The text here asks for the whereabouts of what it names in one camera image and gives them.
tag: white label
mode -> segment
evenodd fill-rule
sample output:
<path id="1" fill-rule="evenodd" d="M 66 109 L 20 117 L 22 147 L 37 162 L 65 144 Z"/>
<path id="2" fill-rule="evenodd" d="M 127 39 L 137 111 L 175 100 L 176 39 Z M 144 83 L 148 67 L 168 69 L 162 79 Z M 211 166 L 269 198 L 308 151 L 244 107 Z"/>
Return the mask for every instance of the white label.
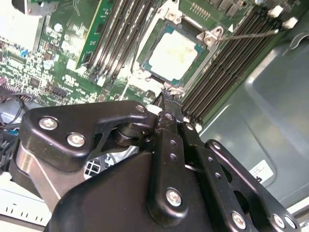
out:
<path id="1" fill-rule="evenodd" d="M 272 172 L 271 168 L 269 167 L 269 165 L 266 163 L 265 160 L 259 162 L 249 172 L 261 184 L 274 175 L 274 173 Z"/>

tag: screw head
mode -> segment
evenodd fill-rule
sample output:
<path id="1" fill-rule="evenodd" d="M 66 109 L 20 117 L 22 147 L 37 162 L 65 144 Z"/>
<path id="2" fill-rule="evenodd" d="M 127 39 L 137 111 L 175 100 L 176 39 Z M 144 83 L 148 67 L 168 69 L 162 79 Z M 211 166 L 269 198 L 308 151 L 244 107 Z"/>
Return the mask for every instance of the screw head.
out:
<path id="1" fill-rule="evenodd" d="M 295 223 L 292 221 L 292 219 L 290 219 L 288 216 L 285 216 L 284 219 L 286 220 L 286 222 L 294 229 L 296 229 L 296 225 Z"/>
<path id="2" fill-rule="evenodd" d="M 220 149 L 220 145 L 217 142 L 212 142 L 212 145 L 218 150 Z"/>
<path id="3" fill-rule="evenodd" d="M 193 127 L 191 124 L 189 124 L 189 123 L 187 123 L 187 128 L 188 128 L 189 130 L 191 130 L 191 131 L 194 130 L 194 127 Z"/>
<path id="4" fill-rule="evenodd" d="M 142 113 L 144 113 L 144 112 L 145 112 L 144 107 L 143 107 L 143 106 L 141 106 L 141 105 L 137 105 L 137 106 L 135 106 L 135 108 L 136 108 L 138 111 L 142 112 Z"/>
<path id="5" fill-rule="evenodd" d="M 273 216 L 273 218 L 274 218 L 276 224 L 277 224 L 279 227 L 285 228 L 285 224 L 284 224 L 283 220 L 281 219 L 281 217 L 279 217 L 277 214 L 273 214 L 272 216 Z"/>
<path id="6" fill-rule="evenodd" d="M 182 204 L 182 198 L 180 196 L 180 193 L 172 188 L 169 188 L 166 191 L 166 198 L 168 202 L 175 207 Z"/>
<path id="7" fill-rule="evenodd" d="M 42 129 L 48 130 L 48 131 L 52 131 L 58 127 L 57 121 L 50 117 L 42 118 L 39 121 L 39 125 Z"/>
<path id="8" fill-rule="evenodd" d="M 243 217 L 237 213 L 236 211 L 232 212 L 232 219 L 235 222 L 235 224 L 237 225 L 238 228 L 244 230 L 246 228 L 246 222 L 243 219 Z"/>
<path id="9" fill-rule="evenodd" d="M 85 144 L 84 137 L 79 133 L 69 134 L 67 137 L 67 141 L 71 146 L 81 147 Z"/>

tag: white plastic part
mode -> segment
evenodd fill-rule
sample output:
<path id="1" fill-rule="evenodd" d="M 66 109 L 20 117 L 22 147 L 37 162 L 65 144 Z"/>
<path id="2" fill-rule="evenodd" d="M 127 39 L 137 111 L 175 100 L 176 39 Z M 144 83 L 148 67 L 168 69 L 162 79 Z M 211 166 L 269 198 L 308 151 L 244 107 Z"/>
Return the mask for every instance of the white plastic part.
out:
<path id="1" fill-rule="evenodd" d="M 286 29 L 292 29 L 296 23 L 298 22 L 298 19 L 295 17 L 290 18 L 289 20 L 285 21 L 282 26 Z"/>
<path id="2" fill-rule="evenodd" d="M 200 131 L 202 131 L 202 126 L 200 125 L 200 124 L 197 124 L 196 126 L 195 126 L 195 130 L 198 132 L 198 133 L 200 133 Z"/>
<path id="3" fill-rule="evenodd" d="M 162 111 L 162 109 L 159 106 L 150 105 L 150 104 L 146 105 L 146 109 L 155 115 L 159 115 L 159 113 Z"/>
<path id="4" fill-rule="evenodd" d="M 277 5 L 274 9 L 268 12 L 268 15 L 272 18 L 277 18 L 283 11 L 283 7 Z"/>

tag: white connector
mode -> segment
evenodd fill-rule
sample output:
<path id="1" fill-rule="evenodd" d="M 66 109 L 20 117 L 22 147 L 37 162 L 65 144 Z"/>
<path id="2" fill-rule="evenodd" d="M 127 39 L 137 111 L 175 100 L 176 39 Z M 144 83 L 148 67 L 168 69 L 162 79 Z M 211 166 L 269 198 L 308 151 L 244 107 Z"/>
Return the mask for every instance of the white connector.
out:
<path id="1" fill-rule="evenodd" d="M 283 11 L 283 7 L 277 5 L 274 9 L 268 11 L 268 15 L 272 18 L 277 18 Z"/>
<path id="2" fill-rule="evenodd" d="M 292 29 L 296 23 L 298 22 L 298 19 L 295 18 L 295 17 L 292 17 L 290 18 L 289 20 L 285 21 L 282 26 L 285 28 L 285 29 Z"/>

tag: chip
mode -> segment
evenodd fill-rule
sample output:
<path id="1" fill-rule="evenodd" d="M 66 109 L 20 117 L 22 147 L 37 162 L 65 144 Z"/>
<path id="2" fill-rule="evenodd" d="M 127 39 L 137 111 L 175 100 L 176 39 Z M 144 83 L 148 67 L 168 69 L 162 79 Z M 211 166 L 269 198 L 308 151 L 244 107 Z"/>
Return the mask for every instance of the chip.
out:
<path id="1" fill-rule="evenodd" d="M 30 78 L 29 85 L 32 86 L 32 87 L 38 88 L 39 85 L 40 85 L 40 81 L 38 79 L 35 79 L 35 78 L 32 77 L 32 78 Z"/>
<path id="2" fill-rule="evenodd" d="M 193 35 L 171 24 L 166 24 L 156 41 L 141 67 L 174 85 L 179 84 L 205 49 Z"/>
<path id="3" fill-rule="evenodd" d="M 50 60 L 52 58 L 52 54 L 49 54 L 49 53 L 45 53 L 44 54 L 44 60 Z"/>

